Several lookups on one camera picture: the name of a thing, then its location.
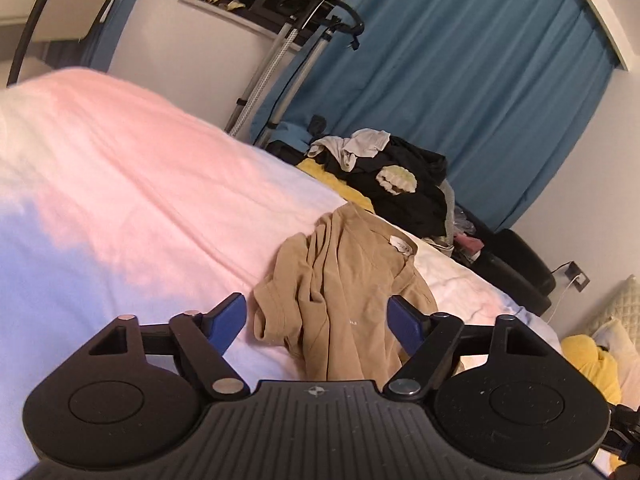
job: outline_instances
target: tan t-shirt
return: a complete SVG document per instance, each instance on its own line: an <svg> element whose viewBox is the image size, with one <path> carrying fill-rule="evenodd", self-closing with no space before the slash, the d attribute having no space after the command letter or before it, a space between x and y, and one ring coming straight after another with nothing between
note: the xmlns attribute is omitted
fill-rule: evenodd
<svg viewBox="0 0 640 480"><path fill-rule="evenodd" d="M382 387L401 366L386 325L389 297L400 294L424 314L437 310L415 270L416 251L355 204L322 216L310 237L283 243L273 273L255 287L256 337L302 356L310 381L373 379Z"/></svg>

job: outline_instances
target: white desk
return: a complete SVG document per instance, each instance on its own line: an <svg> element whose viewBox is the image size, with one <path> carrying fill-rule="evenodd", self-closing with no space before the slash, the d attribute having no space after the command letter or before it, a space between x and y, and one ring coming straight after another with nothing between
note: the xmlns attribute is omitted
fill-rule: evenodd
<svg viewBox="0 0 640 480"><path fill-rule="evenodd" d="M36 0L0 0L0 27L27 22Z"/></svg>

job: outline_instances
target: tie-dye bedsheet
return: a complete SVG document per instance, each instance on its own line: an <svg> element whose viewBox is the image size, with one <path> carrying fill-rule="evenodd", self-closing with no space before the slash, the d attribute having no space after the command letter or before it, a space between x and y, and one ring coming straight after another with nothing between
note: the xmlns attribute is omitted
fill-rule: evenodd
<svg viewBox="0 0 640 480"><path fill-rule="evenodd" d="M20 412L31 389L119 314L167 322L250 298L281 243L343 204L324 185L151 92L72 69L0 92L0 479L36 462ZM438 306L466 322L517 313L420 242ZM300 378L250 331L225 358L254 387Z"/></svg>

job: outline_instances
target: power socket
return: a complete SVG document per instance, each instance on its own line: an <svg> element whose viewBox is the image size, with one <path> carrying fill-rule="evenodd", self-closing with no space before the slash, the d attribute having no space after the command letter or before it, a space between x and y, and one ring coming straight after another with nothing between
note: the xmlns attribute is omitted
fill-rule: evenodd
<svg viewBox="0 0 640 480"><path fill-rule="evenodd" d="M565 269L564 275L569 278L569 281L575 280L573 285L578 289L578 292L582 292L584 288L591 283L588 276L582 271L578 264L571 262Z"/></svg>

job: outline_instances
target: metal screw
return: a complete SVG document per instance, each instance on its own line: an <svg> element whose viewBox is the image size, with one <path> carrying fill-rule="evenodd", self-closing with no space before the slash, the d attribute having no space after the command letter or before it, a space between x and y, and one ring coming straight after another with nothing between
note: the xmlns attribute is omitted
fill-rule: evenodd
<svg viewBox="0 0 640 480"><path fill-rule="evenodd" d="M396 379L389 383L389 389L395 394L409 396L420 391L420 383L414 379Z"/></svg>
<svg viewBox="0 0 640 480"><path fill-rule="evenodd" d="M219 394L231 395L241 392L244 388L244 383L233 377L226 377L224 379L218 379L211 387Z"/></svg>

